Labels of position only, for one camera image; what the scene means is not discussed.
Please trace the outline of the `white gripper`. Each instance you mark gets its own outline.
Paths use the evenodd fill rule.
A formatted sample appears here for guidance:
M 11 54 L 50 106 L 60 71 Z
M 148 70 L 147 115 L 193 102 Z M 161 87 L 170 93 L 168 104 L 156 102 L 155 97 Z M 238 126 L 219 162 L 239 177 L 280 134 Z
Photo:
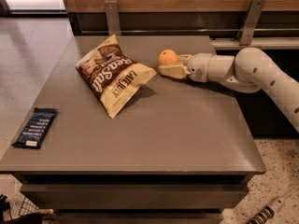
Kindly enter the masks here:
M 195 55 L 181 54 L 175 65 L 159 65 L 158 71 L 161 75 L 176 79 L 189 77 L 196 82 L 208 82 L 208 65 L 212 58 L 211 53 L 198 53 Z

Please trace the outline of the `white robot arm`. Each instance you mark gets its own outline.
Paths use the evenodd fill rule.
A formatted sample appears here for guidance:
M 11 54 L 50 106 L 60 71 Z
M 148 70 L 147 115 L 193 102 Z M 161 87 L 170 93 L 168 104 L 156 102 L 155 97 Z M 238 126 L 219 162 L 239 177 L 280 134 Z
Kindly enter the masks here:
M 166 49 L 158 56 L 158 71 L 162 76 L 175 79 L 217 82 L 232 91 L 254 93 L 263 90 L 299 131 L 299 83 L 261 49 L 244 48 L 235 56 L 178 55 Z

